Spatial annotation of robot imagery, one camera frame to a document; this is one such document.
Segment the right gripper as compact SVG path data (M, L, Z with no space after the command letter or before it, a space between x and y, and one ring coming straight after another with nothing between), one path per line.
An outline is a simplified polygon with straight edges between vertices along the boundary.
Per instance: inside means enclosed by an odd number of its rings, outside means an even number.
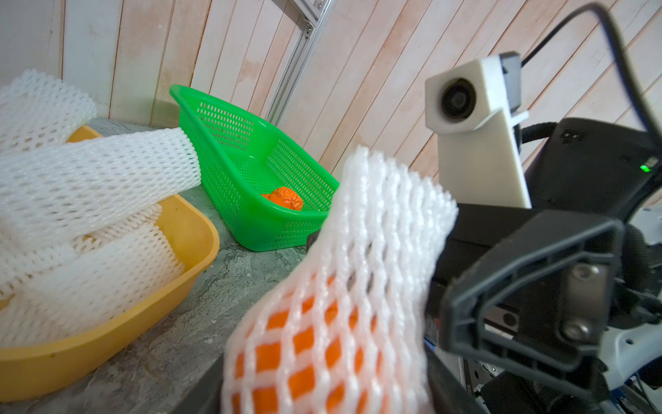
M660 138L582 118L515 136L544 142L532 205L460 205L429 298L438 344L547 386L659 365L661 269L631 220L660 189Z

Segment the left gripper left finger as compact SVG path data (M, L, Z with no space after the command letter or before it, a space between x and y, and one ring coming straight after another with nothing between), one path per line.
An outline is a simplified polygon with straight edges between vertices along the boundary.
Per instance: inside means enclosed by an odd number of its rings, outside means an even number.
M184 396L172 414L219 414L222 412L224 356L211 365L195 386Z

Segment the removed white foam net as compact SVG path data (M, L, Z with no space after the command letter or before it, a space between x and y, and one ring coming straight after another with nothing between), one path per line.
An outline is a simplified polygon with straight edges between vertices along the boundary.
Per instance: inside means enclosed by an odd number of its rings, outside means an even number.
M29 69L1 89L1 154L59 146L97 115L87 93Z

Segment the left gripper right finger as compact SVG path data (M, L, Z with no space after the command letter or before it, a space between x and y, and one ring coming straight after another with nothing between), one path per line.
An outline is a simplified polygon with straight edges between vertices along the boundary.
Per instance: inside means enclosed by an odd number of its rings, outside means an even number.
M486 414L482 406L463 388L434 351L428 346L425 346L424 349L434 412L438 414Z

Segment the netted orange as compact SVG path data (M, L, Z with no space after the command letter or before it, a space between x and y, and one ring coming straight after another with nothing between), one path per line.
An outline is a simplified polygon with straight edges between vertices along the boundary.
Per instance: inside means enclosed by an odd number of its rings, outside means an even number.
M224 413L429 413L424 311L459 208L362 147L303 261L224 351Z
M303 210L302 198L288 187L280 187L271 193L263 194L267 200L289 210Z

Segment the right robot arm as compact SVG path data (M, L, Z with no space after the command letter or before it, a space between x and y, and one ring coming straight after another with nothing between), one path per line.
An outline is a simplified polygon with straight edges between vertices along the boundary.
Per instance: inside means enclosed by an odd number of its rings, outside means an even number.
M508 391L527 412L593 412L661 357L661 269L631 224L661 186L660 136L566 118L438 139L460 207L428 301L438 345L501 369L494 412Z

